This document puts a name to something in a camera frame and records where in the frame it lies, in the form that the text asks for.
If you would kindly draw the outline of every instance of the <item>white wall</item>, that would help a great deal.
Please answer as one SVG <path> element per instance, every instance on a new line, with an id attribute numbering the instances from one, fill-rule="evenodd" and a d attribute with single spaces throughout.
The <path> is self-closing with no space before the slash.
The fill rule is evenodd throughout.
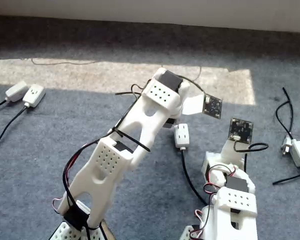
<path id="1" fill-rule="evenodd" d="M 300 0 L 0 0 L 0 15 L 300 32 Z"/>

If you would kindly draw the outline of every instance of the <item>circuit board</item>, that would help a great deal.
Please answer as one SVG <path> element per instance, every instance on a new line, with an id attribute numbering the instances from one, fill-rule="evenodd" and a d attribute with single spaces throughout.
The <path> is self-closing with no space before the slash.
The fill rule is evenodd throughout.
<path id="1" fill-rule="evenodd" d="M 221 118 L 222 99 L 216 98 L 209 94 L 204 95 L 203 113 L 216 119 Z"/>
<path id="2" fill-rule="evenodd" d="M 253 128 L 254 124 L 250 121 L 231 118 L 228 139 L 237 140 L 237 137 L 239 136 L 239 142 L 251 144 Z"/>

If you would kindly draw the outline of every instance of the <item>power plug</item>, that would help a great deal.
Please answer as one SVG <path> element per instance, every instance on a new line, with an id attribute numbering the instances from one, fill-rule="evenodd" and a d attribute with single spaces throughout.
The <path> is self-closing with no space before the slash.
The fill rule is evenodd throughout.
<path id="1" fill-rule="evenodd" d="M 28 91 L 28 86 L 25 81 L 20 81 L 5 91 L 5 100 L 7 102 L 16 102 L 24 97 Z"/>
<path id="2" fill-rule="evenodd" d="M 45 94 L 46 91 L 43 86 L 40 86 L 38 84 L 33 84 L 24 95 L 22 101 L 24 102 L 24 105 L 27 108 L 29 107 L 35 108 Z"/>
<path id="3" fill-rule="evenodd" d="M 282 154 L 286 155 L 286 153 L 288 153 L 290 151 L 292 147 L 292 142 L 291 142 L 291 138 L 289 137 L 289 135 L 285 136 L 285 139 L 283 140 L 281 149 L 282 149 Z"/>
<path id="4" fill-rule="evenodd" d="M 185 149 L 190 144 L 188 124 L 180 123 L 174 126 L 174 142 L 178 149 Z"/>
<path id="5" fill-rule="evenodd" d="M 297 141 L 296 139 L 292 139 L 291 142 L 292 142 L 292 147 L 290 149 L 290 154 L 292 156 L 294 164 L 297 167 L 300 167 L 300 141 Z"/>

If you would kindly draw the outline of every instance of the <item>white plastic part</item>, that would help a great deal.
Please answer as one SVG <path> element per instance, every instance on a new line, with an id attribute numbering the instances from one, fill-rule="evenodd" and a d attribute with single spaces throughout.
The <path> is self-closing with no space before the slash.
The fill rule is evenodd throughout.
<path id="1" fill-rule="evenodd" d="M 180 96 L 180 104 L 174 110 L 171 111 L 171 116 L 170 116 L 171 119 L 178 119 L 182 115 L 183 109 L 185 107 L 184 102 L 188 99 L 187 96 L 188 96 L 189 88 L 190 88 L 190 84 L 187 81 L 183 81 L 180 84 L 180 87 L 178 89 L 178 93 Z"/>
<path id="2" fill-rule="evenodd" d="M 188 97 L 184 100 L 182 114 L 193 115 L 202 113 L 204 109 L 204 94 Z"/>
<path id="3" fill-rule="evenodd" d="M 169 111 L 172 111 L 180 103 L 178 93 L 155 79 L 151 80 L 142 91 L 142 96 L 150 98 Z"/>
<path id="4" fill-rule="evenodd" d="M 205 240 L 257 240 L 257 205 L 256 196 L 252 193 L 222 187 L 213 196 L 214 206 L 210 206 L 207 225 L 202 239 Z M 205 222 L 208 206 L 202 209 L 202 220 Z"/>
<path id="5" fill-rule="evenodd" d="M 78 240 L 81 237 L 81 232 L 63 221 L 55 230 L 50 240 Z"/>
<path id="6" fill-rule="evenodd" d="M 20 81 L 16 85 L 13 85 L 7 91 L 5 91 L 5 100 L 10 102 L 19 101 L 24 97 L 28 89 L 29 88 L 26 82 Z"/>
<path id="7" fill-rule="evenodd" d="M 190 144 L 188 124 L 180 123 L 174 126 L 174 143 L 176 148 L 186 148 Z"/>
<path id="8" fill-rule="evenodd" d="M 118 130 L 126 134 L 141 127 L 139 142 L 149 149 L 154 144 L 155 136 L 181 101 L 176 92 L 155 79 L 165 69 L 160 68 L 158 72 L 118 127 Z M 148 109 L 155 109 L 155 113 L 152 116 L 146 115 Z M 87 223 L 91 228 L 96 228 L 104 218 L 124 171 L 135 169 L 147 153 L 140 145 L 133 153 L 117 150 L 115 145 L 120 139 L 121 136 L 116 132 L 100 139 L 89 161 L 75 175 L 69 187 L 75 199 L 83 193 L 90 194 L 92 207 Z M 64 215 L 68 209 L 67 194 L 64 193 L 57 211 Z"/>
<path id="9" fill-rule="evenodd" d="M 35 108 L 45 94 L 46 91 L 43 86 L 33 84 L 24 95 L 22 101 L 24 102 L 25 106 Z"/>
<path id="10" fill-rule="evenodd" d="M 208 179 L 206 177 L 206 172 L 208 170 L 208 166 L 209 166 L 209 168 L 211 168 L 212 166 L 218 165 L 218 164 L 224 165 L 224 166 L 228 167 L 230 170 L 234 170 L 234 168 L 235 168 L 235 173 L 232 176 L 246 180 L 249 193 L 254 194 L 256 192 L 256 186 L 252 182 L 252 180 L 249 178 L 249 175 L 247 173 L 245 173 L 237 165 L 234 165 L 232 163 L 230 163 L 230 164 L 224 163 L 223 159 L 221 158 L 220 153 L 213 153 L 213 152 L 208 152 L 208 151 L 205 153 L 205 159 L 203 161 L 203 165 L 202 165 L 202 169 L 201 169 L 204 179 L 207 182 L 208 182 Z M 229 170 L 226 167 L 223 167 L 223 166 L 213 167 L 209 171 L 210 172 L 210 182 L 219 187 L 225 186 L 226 178 L 225 178 L 224 173 L 226 173 L 227 175 L 229 174 Z"/>
<path id="11" fill-rule="evenodd" d="M 245 153 L 236 152 L 234 150 L 235 141 L 227 139 L 221 150 L 221 159 L 225 164 L 237 165 L 240 169 L 244 169 L 243 157 Z M 249 144 L 243 142 L 237 142 L 235 145 L 237 150 L 248 149 Z"/>
<path id="12" fill-rule="evenodd" d="M 190 232 L 193 231 L 194 228 L 192 226 L 186 226 L 181 234 L 179 240 L 190 240 Z"/>
<path id="13" fill-rule="evenodd" d="M 110 137 L 100 139 L 89 161 L 75 175 L 69 190 L 74 199 L 83 193 L 92 198 L 88 225 L 96 228 L 111 204 L 113 190 L 131 163 L 133 155 L 128 150 L 119 151 Z M 69 209 L 65 192 L 57 211 L 64 215 Z"/>
<path id="14" fill-rule="evenodd" d="M 297 141 L 296 139 L 292 139 L 291 142 L 292 142 L 292 147 L 290 150 L 290 154 L 292 156 L 294 164 L 297 167 L 300 167 L 300 141 Z"/>
<path id="15" fill-rule="evenodd" d="M 291 142 L 291 138 L 289 137 L 289 135 L 285 136 L 281 149 L 282 149 L 282 154 L 285 155 L 286 153 L 288 153 L 290 151 L 292 147 L 292 142 Z"/>

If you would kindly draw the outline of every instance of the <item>power adapter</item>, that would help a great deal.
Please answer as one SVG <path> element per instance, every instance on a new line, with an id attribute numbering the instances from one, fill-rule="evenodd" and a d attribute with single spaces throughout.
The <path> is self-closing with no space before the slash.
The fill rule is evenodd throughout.
<path id="1" fill-rule="evenodd" d="M 28 86 L 25 81 L 20 81 L 5 91 L 5 100 L 7 102 L 16 102 L 23 98 L 28 91 Z"/>
<path id="2" fill-rule="evenodd" d="M 174 126 L 174 143 L 178 149 L 186 149 L 190 144 L 188 124 L 180 123 Z"/>
<path id="3" fill-rule="evenodd" d="M 291 143 L 292 143 L 292 147 L 290 150 L 291 157 L 294 161 L 294 164 L 297 167 L 300 167 L 300 141 L 297 141 L 296 139 L 292 139 Z"/>
<path id="4" fill-rule="evenodd" d="M 43 86 L 40 86 L 38 84 L 33 84 L 24 95 L 22 101 L 24 102 L 24 105 L 27 108 L 29 107 L 35 108 L 45 94 L 46 91 Z"/>

